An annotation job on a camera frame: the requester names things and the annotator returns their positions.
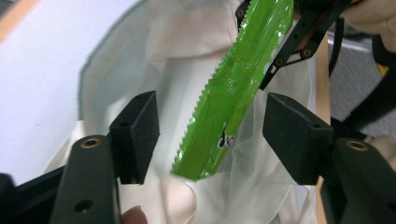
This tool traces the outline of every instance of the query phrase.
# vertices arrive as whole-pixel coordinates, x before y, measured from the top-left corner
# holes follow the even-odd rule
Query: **gray floor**
[[[329,38],[329,52],[332,38]],[[331,80],[332,117],[344,120],[381,80],[371,52],[368,39],[343,41],[343,47],[334,68]],[[362,131],[373,136],[392,135],[396,137],[396,111],[365,127]]]

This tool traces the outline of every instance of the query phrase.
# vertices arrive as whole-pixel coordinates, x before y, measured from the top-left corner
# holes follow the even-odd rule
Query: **wooden edge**
[[[317,51],[317,116],[330,124],[330,87],[329,87],[329,55],[327,36],[323,38]],[[317,190],[317,217],[319,224],[326,224],[326,216],[323,209],[323,203],[320,197],[320,188],[323,178],[320,176]]]
[[[0,43],[14,30],[38,0],[19,0],[0,17]]]

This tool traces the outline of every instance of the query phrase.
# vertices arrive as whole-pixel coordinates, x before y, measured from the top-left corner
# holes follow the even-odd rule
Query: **clear plastic film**
[[[235,43],[199,97],[172,173],[197,180],[217,171],[292,15],[292,0],[251,1]]]

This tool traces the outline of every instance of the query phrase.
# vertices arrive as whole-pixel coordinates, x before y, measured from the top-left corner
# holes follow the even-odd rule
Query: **human hand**
[[[122,224],[148,224],[140,206],[133,207],[122,214]]]
[[[354,0],[341,16],[358,31],[381,35],[385,48],[396,52],[395,0]]]

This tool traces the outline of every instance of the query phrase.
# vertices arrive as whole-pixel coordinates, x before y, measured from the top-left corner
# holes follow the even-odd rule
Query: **black cable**
[[[334,70],[335,64],[337,63],[338,56],[340,55],[340,50],[343,43],[344,37],[344,19],[338,18],[335,21],[335,31],[334,31],[334,42],[332,46],[332,56],[329,62],[329,76],[332,75],[332,70]]]
[[[373,54],[376,63],[389,68],[387,74],[375,89],[344,120],[344,124],[353,129],[364,128],[396,109],[396,53],[384,47],[381,36],[373,37]]]

